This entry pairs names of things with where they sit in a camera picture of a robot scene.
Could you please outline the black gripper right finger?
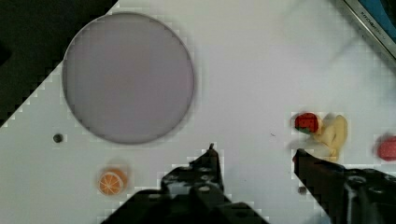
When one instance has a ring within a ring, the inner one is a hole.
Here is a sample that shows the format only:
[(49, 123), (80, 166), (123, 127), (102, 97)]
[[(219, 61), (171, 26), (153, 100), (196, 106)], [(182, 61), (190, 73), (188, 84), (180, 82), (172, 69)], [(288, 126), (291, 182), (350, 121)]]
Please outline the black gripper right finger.
[(332, 224), (396, 224), (396, 181), (375, 169), (347, 169), (299, 148), (294, 173)]

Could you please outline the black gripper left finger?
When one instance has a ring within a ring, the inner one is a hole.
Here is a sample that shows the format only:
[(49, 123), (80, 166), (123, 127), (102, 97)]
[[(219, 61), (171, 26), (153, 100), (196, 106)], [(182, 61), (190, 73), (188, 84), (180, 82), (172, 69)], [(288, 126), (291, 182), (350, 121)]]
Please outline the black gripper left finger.
[(161, 191), (172, 197), (187, 195), (193, 188), (214, 187), (224, 191), (220, 169), (219, 153), (215, 144), (210, 143), (208, 149), (188, 165), (178, 166), (161, 180)]

